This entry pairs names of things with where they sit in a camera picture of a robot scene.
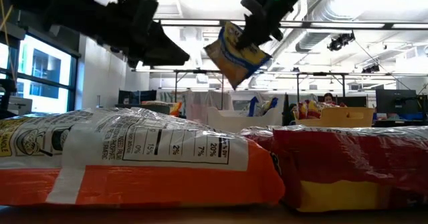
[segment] nutrition facts label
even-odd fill
[[[131,127],[122,160],[229,164],[230,139],[198,130]]]

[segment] desk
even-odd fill
[[[284,207],[241,207],[181,210],[40,210],[0,211],[2,224],[395,224],[426,223],[426,211],[368,211],[324,214],[291,214]]]
[[[376,120],[373,127],[423,126],[423,120]]]

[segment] cable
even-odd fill
[[[424,85],[422,86],[421,91],[419,91],[419,93],[417,93],[417,95],[421,94],[421,93],[422,93],[422,91],[423,91],[424,89],[426,89],[426,88],[427,88],[427,86],[428,86],[428,83],[424,84]]]
[[[377,65],[379,65],[384,71],[386,71],[387,74],[389,74],[391,77],[394,78],[398,83],[402,84],[406,89],[411,90],[409,87],[407,87],[405,84],[402,83],[398,78],[394,77],[392,73],[388,72],[387,69],[385,69],[378,61],[376,61],[358,42],[355,40],[355,43],[375,62]]]
[[[16,85],[17,78],[15,76],[15,67],[13,66],[13,62],[12,62],[12,59],[10,57],[11,56],[11,50],[10,50],[10,45],[9,45],[9,36],[7,34],[7,27],[6,27],[7,20],[9,19],[9,16],[11,15],[11,12],[13,10],[13,5],[11,5],[9,7],[9,10],[8,10],[6,16],[5,16],[5,6],[3,4],[3,0],[0,0],[0,6],[1,6],[1,16],[3,18],[3,22],[0,25],[0,30],[3,29],[3,27],[5,28],[5,40],[6,40],[6,45],[7,45],[7,49],[9,52],[8,60],[9,60],[9,65],[11,66],[12,80],[15,82],[15,85]]]

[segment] blue object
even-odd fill
[[[258,102],[259,102],[259,100],[255,96],[251,99],[251,101],[249,102],[248,117],[253,117],[254,116],[255,105]]]
[[[272,101],[270,102],[269,108],[263,113],[265,115],[270,109],[275,108],[278,104],[278,98],[274,97],[272,98]]]
[[[422,120],[423,119],[423,113],[399,114],[399,116],[404,120]]]

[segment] window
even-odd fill
[[[21,41],[19,52],[19,73],[64,85],[70,84],[70,54],[30,36]]]
[[[71,93],[71,73],[76,65],[75,58],[26,35],[19,46],[18,63],[16,95],[32,99],[33,112],[64,113],[72,110],[69,97],[74,94]]]
[[[9,48],[7,45],[0,43],[0,68],[7,69],[9,62]]]
[[[33,100],[33,112],[64,113],[68,110],[69,90],[18,78],[17,96]]]

